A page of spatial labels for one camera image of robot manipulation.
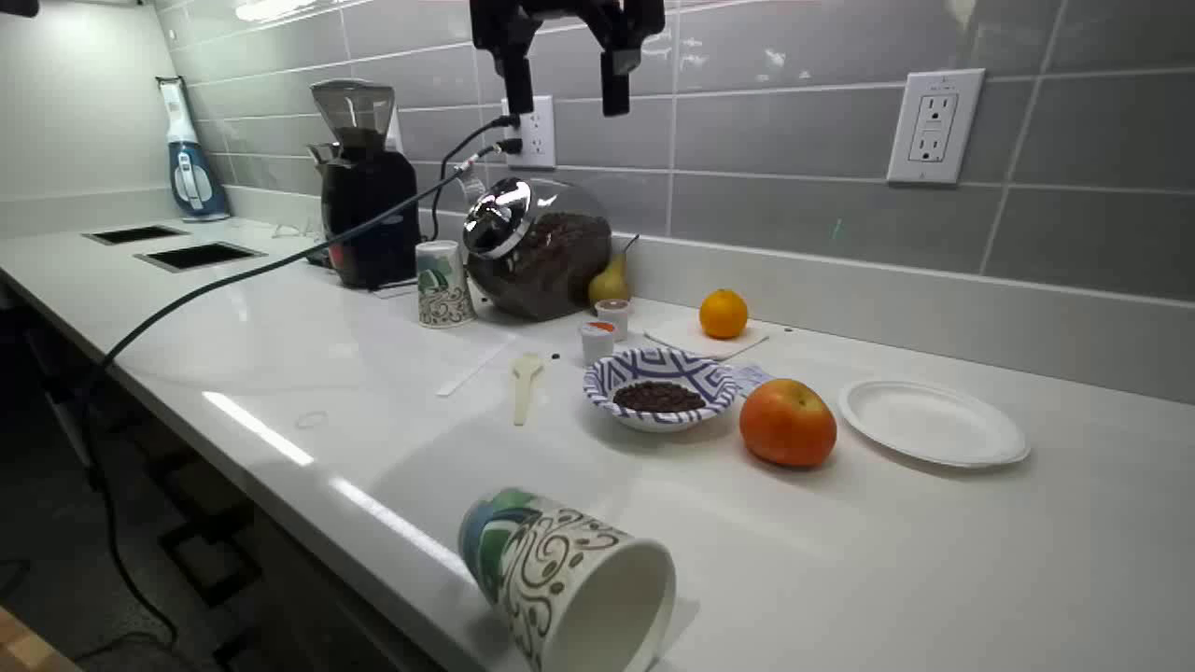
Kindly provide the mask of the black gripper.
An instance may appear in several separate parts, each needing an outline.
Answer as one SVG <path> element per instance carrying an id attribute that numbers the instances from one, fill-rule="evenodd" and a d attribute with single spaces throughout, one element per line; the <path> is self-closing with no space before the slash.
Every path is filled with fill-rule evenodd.
<path id="1" fill-rule="evenodd" d="M 665 0 L 471 0 L 471 38 L 479 49 L 512 52 L 530 49 L 545 22 L 582 22 L 607 49 L 601 54 L 601 110 L 630 110 L 635 52 L 645 38 L 665 28 Z"/>

